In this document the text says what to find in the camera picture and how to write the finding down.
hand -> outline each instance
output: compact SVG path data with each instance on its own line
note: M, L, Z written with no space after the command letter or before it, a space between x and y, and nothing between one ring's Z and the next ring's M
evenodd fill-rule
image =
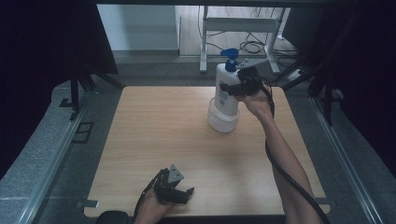
M247 106L247 109L256 116L258 119L272 117L271 107L268 101L268 97L263 91L258 91L251 96L236 96L235 99L238 102L243 102Z
M134 224L155 224L175 206L175 203L160 203L154 189L150 189L139 208Z

wooden tabletop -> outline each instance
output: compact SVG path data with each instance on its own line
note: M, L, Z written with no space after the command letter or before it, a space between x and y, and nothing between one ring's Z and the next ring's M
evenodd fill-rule
M284 92L273 88L276 123L307 172L317 198L326 198ZM175 164L185 178L177 189L194 187L189 202L169 217L281 215L280 197L268 161L262 126L240 104L231 133L207 122L214 87L126 87L120 98L92 183L87 217L108 210L129 216L149 181ZM329 205L321 206L325 213Z

finger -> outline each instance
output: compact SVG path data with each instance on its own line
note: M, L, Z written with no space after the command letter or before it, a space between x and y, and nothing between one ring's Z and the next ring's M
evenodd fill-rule
M244 102L245 100L245 96L234 96L233 98L235 98L235 100L237 100L238 102Z

white bottle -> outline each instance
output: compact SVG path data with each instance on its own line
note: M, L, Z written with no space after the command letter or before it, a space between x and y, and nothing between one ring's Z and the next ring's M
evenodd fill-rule
M216 72L216 93L215 97L209 103L208 108L208 121L210 126L221 132L229 133L235 127L239 119L238 101L233 96L228 95L228 92L222 91L219 84L225 83L228 85L239 84L238 70L234 72L228 72L226 70L226 64L230 65L230 61L227 63L218 64Z
M228 92L222 91L219 84L236 85L241 81L238 78L238 71L228 72L225 69L225 63L218 64L216 70L216 95L215 106L216 108L227 116L235 116L238 112L238 101L233 96L228 95Z

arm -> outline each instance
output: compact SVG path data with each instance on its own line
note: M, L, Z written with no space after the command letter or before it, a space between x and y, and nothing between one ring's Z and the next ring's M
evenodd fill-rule
M277 163L314 197L303 166L300 164L289 144L276 126L266 95L262 91L259 91L253 96L235 98L239 102L245 103L247 109L256 116L261 123L268 147ZM300 192L298 192L294 186L275 169L275 167L273 167L273 170L287 223L320 223L317 212Z
M160 203L154 190L150 189L143 199L134 224L155 224L174 206L174 203Z

